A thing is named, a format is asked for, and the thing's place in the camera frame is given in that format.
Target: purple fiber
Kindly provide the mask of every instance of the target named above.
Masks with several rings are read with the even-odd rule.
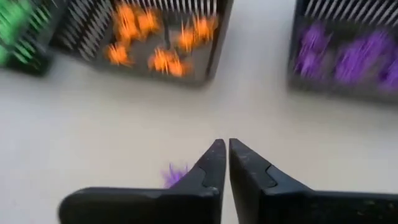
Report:
[[[182,177],[188,173],[188,166],[184,169],[175,168],[172,164],[169,165],[169,171],[164,173],[165,187],[170,188],[176,184]]]

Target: orange fiber clump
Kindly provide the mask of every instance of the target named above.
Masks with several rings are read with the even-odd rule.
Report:
[[[199,16],[196,16],[196,18],[193,18],[193,25],[198,37],[201,40],[209,41],[213,39],[218,21],[216,17],[207,19],[205,17],[200,18]]]
[[[175,77],[184,77],[192,68],[188,62],[181,62],[179,59],[169,63],[170,73]]]
[[[127,48],[124,45],[110,45],[106,50],[106,54],[112,64],[126,66],[133,64],[133,62],[129,59]]]
[[[176,52],[169,52],[161,48],[155,49],[155,54],[149,59],[149,68],[155,68],[158,72],[169,72],[169,63],[178,58]]]
[[[136,15],[132,10],[131,5],[127,3],[121,3],[116,6],[114,18],[117,23],[130,24],[135,21]]]
[[[131,41],[134,39],[142,40],[142,34],[139,32],[137,26],[127,23],[122,23],[118,26],[118,34],[117,37],[120,42],[130,45]]]
[[[161,48],[155,49],[155,54],[149,59],[148,66],[155,68],[158,72],[170,72],[175,77],[185,76],[192,67],[190,63],[181,62],[176,52]]]
[[[181,34],[177,38],[177,45],[186,52],[191,52],[194,46],[197,44],[197,38],[195,37],[195,31],[190,28],[181,27]]]
[[[156,33],[160,30],[159,19],[152,9],[147,9],[137,17],[139,28],[144,37],[151,32]]]

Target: white table surface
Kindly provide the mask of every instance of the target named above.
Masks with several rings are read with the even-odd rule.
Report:
[[[86,186],[161,187],[169,162],[192,165],[216,138],[314,189],[398,193],[396,108],[287,93],[293,11],[293,0],[236,0],[201,90],[65,57],[46,79],[2,71],[0,223],[55,224],[60,200]],[[237,223],[228,178],[223,223]]]

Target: comb teeth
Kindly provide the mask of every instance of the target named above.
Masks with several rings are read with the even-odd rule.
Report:
[[[310,0],[304,16],[362,24],[396,26],[396,0]]]

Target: black container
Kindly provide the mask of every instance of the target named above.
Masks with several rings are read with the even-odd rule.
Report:
[[[61,224],[220,224],[226,148],[216,140],[190,172],[169,189],[92,187],[67,196]]]
[[[233,0],[135,0],[145,8],[156,8],[162,15],[164,31],[152,35],[145,43],[134,42],[132,55],[135,64],[132,67],[111,65],[104,56],[106,46],[115,42],[113,35],[112,13],[121,0],[72,0],[63,26],[60,26],[51,42],[51,46],[73,57],[82,58],[100,70],[155,77],[164,80],[189,84],[202,84],[214,77],[225,33],[228,27]],[[147,61],[157,46],[166,49],[171,45],[174,32],[181,29],[181,24],[191,20],[193,15],[218,16],[218,28],[213,41],[197,48],[192,54],[181,55],[193,62],[193,72],[183,78],[175,78],[159,72],[150,71]]]
[[[1,47],[9,55],[1,67],[33,76],[42,76],[52,61],[47,47],[66,10],[66,2],[64,0],[37,0],[30,3],[32,14],[17,29],[14,43],[7,44],[0,41]],[[30,56],[25,57],[21,49],[27,49]]]
[[[398,223],[398,195],[312,190],[237,139],[229,174],[239,223]]]
[[[314,22],[326,28],[331,40],[323,59],[322,79],[303,78],[294,70],[305,29]],[[379,70],[371,70],[355,85],[336,81],[334,66],[339,49],[375,30],[388,32],[398,44],[396,0],[298,0],[290,43],[288,85],[290,89],[338,95],[382,103],[398,103],[398,89],[381,88]]]

